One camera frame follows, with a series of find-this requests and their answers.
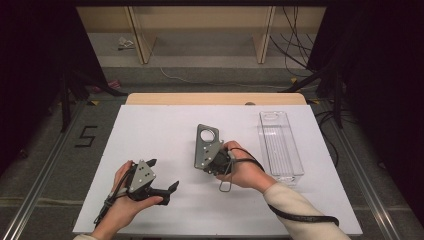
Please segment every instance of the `sleeve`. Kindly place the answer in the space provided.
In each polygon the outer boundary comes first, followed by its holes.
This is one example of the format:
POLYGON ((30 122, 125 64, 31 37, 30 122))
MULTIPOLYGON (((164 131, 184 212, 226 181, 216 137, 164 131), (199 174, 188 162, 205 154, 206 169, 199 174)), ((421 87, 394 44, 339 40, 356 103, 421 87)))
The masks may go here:
POLYGON ((97 238, 94 238, 92 236, 80 234, 80 235, 76 236, 74 238, 74 240, 98 240, 98 239, 97 238))
MULTIPOLYGON (((296 191, 285 184, 275 183, 264 193, 265 201, 274 208, 296 215, 323 216, 312 204, 296 191)), ((343 240, 350 239, 334 223, 303 223, 279 216, 277 218, 284 224, 290 236, 295 240, 343 240)))

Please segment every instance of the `white tabletop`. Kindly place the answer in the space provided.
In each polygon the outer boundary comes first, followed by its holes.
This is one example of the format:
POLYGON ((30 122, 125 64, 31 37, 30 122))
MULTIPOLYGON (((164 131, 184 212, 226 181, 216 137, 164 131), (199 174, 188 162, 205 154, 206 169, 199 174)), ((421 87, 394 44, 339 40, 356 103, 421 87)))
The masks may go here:
POLYGON ((162 237, 288 236, 261 194, 235 185, 229 193, 220 192, 220 182, 213 175, 194 168, 198 124, 218 128, 220 140, 237 140, 261 161, 257 132, 261 111, 285 111, 288 115, 305 170, 293 188, 324 214, 337 217, 346 234, 362 234, 307 105, 122 106, 74 232, 92 232, 114 174, 123 163, 156 158, 152 170, 157 177, 152 187, 167 189, 178 180, 178 190, 171 195, 168 206, 144 210, 120 233, 162 237))

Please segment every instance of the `person's left hand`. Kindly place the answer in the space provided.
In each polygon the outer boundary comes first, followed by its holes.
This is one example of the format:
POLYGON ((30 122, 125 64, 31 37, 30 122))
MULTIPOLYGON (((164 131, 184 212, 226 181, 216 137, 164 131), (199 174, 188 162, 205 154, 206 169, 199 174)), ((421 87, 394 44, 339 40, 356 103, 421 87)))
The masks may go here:
MULTIPOLYGON (((115 180, 112 191, 115 190, 119 181, 124 176, 125 172, 131 168, 132 161, 126 162, 115 173, 115 180)), ((115 203, 110 207, 106 216, 100 224, 94 229, 91 234, 97 239, 112 239, 112 237, 134 219, 135 215, 140 211, 162 202, 163 198, 159 196, 150 197, 143 201, 134 201, 128 196, 123 196, 116 199, 115 203)))

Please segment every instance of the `clear plastic container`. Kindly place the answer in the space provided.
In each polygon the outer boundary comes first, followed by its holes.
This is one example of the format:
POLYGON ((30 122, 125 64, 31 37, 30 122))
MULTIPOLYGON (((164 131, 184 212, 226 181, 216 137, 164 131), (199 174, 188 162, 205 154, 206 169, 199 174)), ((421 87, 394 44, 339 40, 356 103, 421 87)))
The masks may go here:
POLYGON ((265 171, 277 181, 296 185, 304 175, 285 112, 260 112, 258 133, 265 171))

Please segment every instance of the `metal rail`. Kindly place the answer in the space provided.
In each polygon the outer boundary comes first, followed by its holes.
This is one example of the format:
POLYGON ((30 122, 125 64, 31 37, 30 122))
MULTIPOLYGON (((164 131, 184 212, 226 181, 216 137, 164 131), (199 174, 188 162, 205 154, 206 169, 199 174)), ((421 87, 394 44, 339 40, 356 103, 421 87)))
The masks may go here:
MULTIPOLYGON (((331 110, 327 102, 323 102, 323 108, 325 111, 331 110)), ((350 141, 347 138, 344 130, 338 128, 334 121, 331 121, 331 125, 347 153, 349 163, 353 169, 353 174, 356 177, 357 183, 361 188, 362 193, 364 194, 365 200, 367 201, 384 238, 386 240, 400 240, 401 237, 396 230, 392 218, 384 207, 383 202, 378 197, 377 192, 375 191, 371 181, 365 173, 365 170, 362 167, 359 158, 356 156, 355 151, 350 144, 350 141)))
POLYGON ((24 230, 34 208, 37 204, 38 198, 40 197, 44 187, 47 184, 47 181, 50 178, 51 173, 53 172, 58 159, 62 154, 63 146, 66 143, 69 133, 72 130, 78 116, 84 109, 85 102, 78 102, 76 108, 74 110, 74 117, 69 124, 67 130, 65 132, 61 132, 56 143, 51 150, 43 168, 41 169, 40 174, 38 174, 37 179, 31 187, 31 190, 28 192, 25 197, 21 207, 18 212, 14 216, 13 220, 10 222, 10 225, 3 236, 3 240, 17 240, 19 239, 22 231, 24 230))

